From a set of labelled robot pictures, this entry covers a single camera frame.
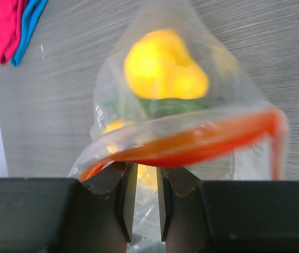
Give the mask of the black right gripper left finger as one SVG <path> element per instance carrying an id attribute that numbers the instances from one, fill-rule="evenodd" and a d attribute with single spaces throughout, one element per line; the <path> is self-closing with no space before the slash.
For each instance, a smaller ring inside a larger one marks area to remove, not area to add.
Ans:
<path id="1" fill-rule="evenodd" d="M 133 164 L 94 177 L 0 178 L 0 252 L 126 252 Z"/>

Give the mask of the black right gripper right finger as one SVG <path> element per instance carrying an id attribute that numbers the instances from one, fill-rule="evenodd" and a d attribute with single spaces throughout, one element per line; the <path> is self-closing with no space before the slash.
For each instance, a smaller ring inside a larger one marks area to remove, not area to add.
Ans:
<path id="1" fill-rule="evenodd" d="M 157 170 L 167 252 L 299 252 L 299 181 L 204 181 Z"/>

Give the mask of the clear zip top bag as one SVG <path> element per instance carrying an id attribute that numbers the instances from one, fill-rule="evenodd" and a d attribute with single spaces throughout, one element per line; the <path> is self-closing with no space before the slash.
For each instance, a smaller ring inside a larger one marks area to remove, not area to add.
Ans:
<path id="1" fill-rule="evenodd" d="M 124 77 L 124 60 L 146 34 L 168 29 L 185 43 L 209 78 L 201 97 L 210 108 L 149 119 L 117 116 L 104 106 L 140 98 Z M 183 167 L 209 180 L 283 177 L 287 120 L 258 89 L 232 53 L 206 29 L 190 1 L 145 1 L 103 62 L 94 85 L 91 143 L 70 176 L 94 177 L 115 162 L 137 170 L 133 234 L 127 252 L 165 251 L 158 236 L 158 169 Z"/>

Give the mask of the yellow fake bell pepper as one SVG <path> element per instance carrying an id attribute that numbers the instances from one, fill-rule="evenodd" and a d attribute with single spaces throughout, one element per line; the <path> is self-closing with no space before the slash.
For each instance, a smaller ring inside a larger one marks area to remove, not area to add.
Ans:
<path id="1" fill-rule="evenodd" d="M 139 39 L 123 68 L 129 88 L 143 99 L 193 100 L 209 89 L 207 74 L 192 59 L 180 36 L 168 29 Z"/>

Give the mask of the green fake chili pepper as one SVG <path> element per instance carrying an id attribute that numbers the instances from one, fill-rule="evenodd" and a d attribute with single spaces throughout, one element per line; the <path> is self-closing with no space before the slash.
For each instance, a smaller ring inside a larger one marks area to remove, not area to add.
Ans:
<path id="1" fill-rule="evenodd" d="M 162 118 L 175 114 L 183 114 L 210 108 L 210 104 L 203 99 L 161 99 L 150 100 L 143 98 L 129 99 L 125 102 L 107 102 L 105 107 L 111 108 L 117 116 L 144 116 L 149 119 Z"/>

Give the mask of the pink folded cloth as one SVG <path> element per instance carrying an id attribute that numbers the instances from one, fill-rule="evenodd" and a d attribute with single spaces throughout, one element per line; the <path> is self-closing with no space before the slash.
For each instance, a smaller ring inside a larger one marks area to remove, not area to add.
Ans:
<path id="1" fill-rule="evenodd" d="M 22 16 L 27 1 L 0 1 L 0 64 L 14 55 L 21 40 Z"/>

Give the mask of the blue folded cloth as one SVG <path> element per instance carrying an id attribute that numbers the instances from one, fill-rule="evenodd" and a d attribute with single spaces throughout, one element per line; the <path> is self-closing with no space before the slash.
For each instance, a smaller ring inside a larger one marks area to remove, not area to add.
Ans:
<path id="1" fill-rule="evenodd" d="M 35 31 L 39 18 L 41 17 L 48 0 L 30 0 L 27 1 L 26 9 L 22 15 L 21 23 L 21 40 L 17 50 L 15 51 L 10 63 L 19 66 L 25 51 L 30 43 L 32 35 Z"/>

